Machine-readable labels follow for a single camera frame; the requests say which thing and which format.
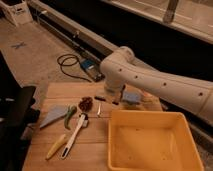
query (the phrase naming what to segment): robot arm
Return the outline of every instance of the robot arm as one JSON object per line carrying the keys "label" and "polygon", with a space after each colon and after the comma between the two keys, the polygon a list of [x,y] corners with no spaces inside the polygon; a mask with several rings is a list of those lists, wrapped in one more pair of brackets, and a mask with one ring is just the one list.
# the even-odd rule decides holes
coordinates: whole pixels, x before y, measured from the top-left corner
{"label": "robot arm", "polygon": [[195,115],[213,122],[213,82],[203,81],[132,65],[134,53],[120,47],[101,63],[105,89],[119,92],[124,84],[144,89]]}

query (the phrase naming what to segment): black cable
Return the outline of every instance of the black cable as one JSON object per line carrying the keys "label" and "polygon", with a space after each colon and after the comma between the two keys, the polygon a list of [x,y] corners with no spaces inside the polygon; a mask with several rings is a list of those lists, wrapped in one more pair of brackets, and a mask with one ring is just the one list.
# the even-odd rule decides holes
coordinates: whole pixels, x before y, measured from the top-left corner
{"label": "black cable", "polygon": [[[75,61],[71,64],[65,64],[65,62],[69,59],[75,59]],[[71,74],[68,74],[66,73],[64,70],[63,70],[63,67],[72,67],[73,65],[76,65],[76,64],[79,64],[80,65],[80,61],[79,61],[79,58],[78,56],[74,55],[74,54],[64,54],[64,55],[61,55],[57,58],[57,63],[60,65],[60,70],[63,74],[69,76],[69,77],[72,77],[72,78],[75,78],[75,79],[81,79],[81,80],[85,80],[85,81],[88,81],[88,82],[92,82],[91,80],[87,79],[87,78],[84,78],[84,77],[79,77],[79,76],[75,76],[75,75],[71,75]]]}

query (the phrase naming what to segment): yellow plastic tray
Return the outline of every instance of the yellow plastic tray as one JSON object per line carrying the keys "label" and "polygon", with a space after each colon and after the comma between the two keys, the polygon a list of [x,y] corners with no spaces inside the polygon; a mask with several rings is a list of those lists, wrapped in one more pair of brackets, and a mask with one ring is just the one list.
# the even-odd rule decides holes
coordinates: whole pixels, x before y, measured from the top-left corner
{"label": "yellow plastic tray", "polygon": [[109,122],[112,171],[203,171],[187,121],[178,112],[115,110]]}

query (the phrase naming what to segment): floor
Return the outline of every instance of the floor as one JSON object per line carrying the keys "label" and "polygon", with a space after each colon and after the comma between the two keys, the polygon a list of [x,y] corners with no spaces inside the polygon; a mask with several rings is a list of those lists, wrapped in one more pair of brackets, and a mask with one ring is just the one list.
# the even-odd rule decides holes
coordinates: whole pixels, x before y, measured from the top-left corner
{"label": "floor", "polygon": [[[15,27],[0,18],[0,49],[20,85],[37,87],[35,108],[41,108],[50,82],[81,81],[64,75],[56,61],[60,55],[76,53],[36,22]],[[77,65],[66,71],[87,77]],[[213,170],[213,156],[199,145],[198,150],[205,170]]]}

